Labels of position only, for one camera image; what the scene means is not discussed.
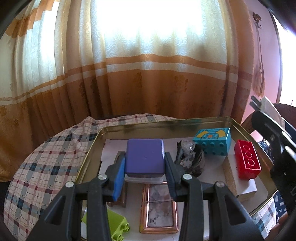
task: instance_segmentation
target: screw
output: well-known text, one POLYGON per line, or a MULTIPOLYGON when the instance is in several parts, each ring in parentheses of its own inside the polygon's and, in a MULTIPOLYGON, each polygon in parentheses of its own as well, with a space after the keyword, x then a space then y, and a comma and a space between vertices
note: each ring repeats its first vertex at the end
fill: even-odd
POLYGON ((74 186, 74 182, 72 182, 72 181, 66 182, 66 187, 67 188, 71 188, 73 186, 74 186))
POLYGON ((224 182, 222 182, 222 181, 217 181, 217 182, 216 182, 216 186, 219 187, 219 188, 222 188, 222 187, 225 186, 225 184, 224 184, 224 182))
POLYGON ((192 176, 191 176, 189 173, 185 173, 185 174, 183 175, 183 179, 185 179, 185 180, 190 180, 190 179, 192 179, 192 176))
POLYGON ((106 179, 107 179, 107 175, 106 175, 106 174, 100 174, 100 175, 98 176, 98 178, 99 178, 100 180, 106 180, 106 179))

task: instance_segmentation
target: yellow design on block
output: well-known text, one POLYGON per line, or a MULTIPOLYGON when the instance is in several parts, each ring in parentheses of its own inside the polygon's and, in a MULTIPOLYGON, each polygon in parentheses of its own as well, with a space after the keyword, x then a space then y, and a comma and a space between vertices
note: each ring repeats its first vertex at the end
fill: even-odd
POLYGON ((223 130, 219 130, 219 131, 217 131, 216 133, 219 135, 219 137, 224 137, 224 136, 226 136, 225 131, 223 131, 223 130))
POLYGON ((197 138, 201 138, 203 135, 207 134, 207 131, 202 131, 201 133, 199 133, 196 137, 197 138))

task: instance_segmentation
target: blue lego duplo brick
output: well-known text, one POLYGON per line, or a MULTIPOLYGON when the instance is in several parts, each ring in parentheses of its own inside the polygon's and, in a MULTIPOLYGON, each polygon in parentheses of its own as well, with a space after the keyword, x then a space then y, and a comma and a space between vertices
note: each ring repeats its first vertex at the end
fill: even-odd
POLYGON ((201 129, 193 138, 205 154, 226 156, 231 145, 230 128, 201 129))

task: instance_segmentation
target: white paper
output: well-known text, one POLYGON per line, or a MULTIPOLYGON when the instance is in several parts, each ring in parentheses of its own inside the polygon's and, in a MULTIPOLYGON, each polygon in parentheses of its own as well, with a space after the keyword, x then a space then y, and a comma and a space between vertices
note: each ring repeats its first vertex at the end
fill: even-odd
MULTIPOLYGON (((180 140, 192 140, 189 138, 163 139, 165 152, 169 152, 172 159, 175 160, 177 154, 177 142, 180 140)), ((114 163, 118 151, 126 151, 127 140, 106 140, 101 157, 101 168, 99 173, 105 173, 108 166, 114 163)), ((231 145, 229 153, 234 153, 234 145, 231 145)), ((207 183, 215 183, 216 181, 225 182, 225 176, 222 168, 222 163, 225 156, 206 155, 205 170, 199 176, 199 180, 207 183)), ((243 202, 244 207, 248 212, 253 211, 267 198, 267 190, 259 177, 256 178, 257 193, 250 200, 243 202)), ((130 231, 124 233, 125 241, 147 241, 147 240, 163 240, 177 241, 179 233, 176 234, 142 234, 139 232, 141 202, 142 202, 143 184, 129 183, 126 208, 119 205, 114 205, 111 209, 126 217, 130 225, 130 231)), ((183 203, 178 203, 179 225, 182 223, 183 203)), ((207 201, 204 201, 204 240, 209 239, 209 212, 207 201)))

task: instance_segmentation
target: clear plastic box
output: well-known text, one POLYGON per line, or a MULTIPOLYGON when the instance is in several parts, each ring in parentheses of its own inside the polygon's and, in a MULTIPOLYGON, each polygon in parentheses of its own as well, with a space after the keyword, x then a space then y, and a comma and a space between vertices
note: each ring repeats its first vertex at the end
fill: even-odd
POLYGON ((129 177, 126 174, 124 180, 128 183, 161 184, 165 180, 165 175, 161 177, 129 177))

